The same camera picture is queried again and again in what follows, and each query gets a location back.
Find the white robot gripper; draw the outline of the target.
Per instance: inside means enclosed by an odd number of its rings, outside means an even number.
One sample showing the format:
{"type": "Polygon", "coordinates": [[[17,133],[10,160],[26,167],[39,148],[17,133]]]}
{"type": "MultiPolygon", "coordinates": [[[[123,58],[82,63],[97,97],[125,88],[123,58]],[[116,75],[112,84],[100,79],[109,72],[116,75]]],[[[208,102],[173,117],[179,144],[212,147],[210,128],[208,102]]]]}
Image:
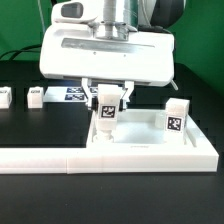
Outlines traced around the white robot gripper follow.
{"type": "Polygon", "coordinates": [[[92,80],[125,81],[119,111],[127,109],[134,82],[165,86],[174,77],[174,37],[138,29],[137,1],[68,1],[53,6],[40,71],[47,78],[83,78],[89,110],[98,109],[92,80]]]}

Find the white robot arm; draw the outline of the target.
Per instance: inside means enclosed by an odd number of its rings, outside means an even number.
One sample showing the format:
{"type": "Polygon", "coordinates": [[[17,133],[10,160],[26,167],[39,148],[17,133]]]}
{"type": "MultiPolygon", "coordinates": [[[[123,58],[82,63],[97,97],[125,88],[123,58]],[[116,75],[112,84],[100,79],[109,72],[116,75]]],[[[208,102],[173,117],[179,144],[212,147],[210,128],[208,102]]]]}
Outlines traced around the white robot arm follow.
{"type": "Polygon", "coordinates": [[[69,0],[52,8],[40,54],[46,78],[122,83],[124,103],[136,85],[165,86],[174,77],[175,38],[167,28],[186,0],[69,0]]]}

